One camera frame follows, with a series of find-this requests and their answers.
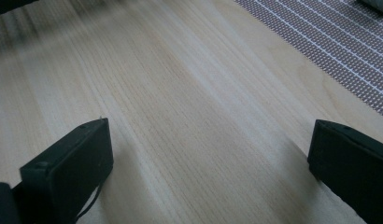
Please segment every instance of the wooden floor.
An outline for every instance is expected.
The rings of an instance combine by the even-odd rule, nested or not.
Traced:
[[[231,0],[41,0],[0,16],[0,181],[109,118],[79,223],[363,223],[308,171],[315,119],[383,117]]]

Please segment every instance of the gray rug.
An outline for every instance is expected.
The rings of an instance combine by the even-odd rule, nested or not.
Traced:
[[[383,14],[353,0],[235,2],[383,116]]]

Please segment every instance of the black rectangular block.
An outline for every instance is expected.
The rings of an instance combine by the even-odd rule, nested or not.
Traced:
[[[383,223],[383,144],[345,125],[317,120],[309,169],[367,223]]]
[[[72,223],[112,167],[107,119],[78,126],[26,163],[21,184],[36,206],[36,223]]]
[[[23,7],[37,0],[0,0],[0,14],[6,13],[17,7]]]

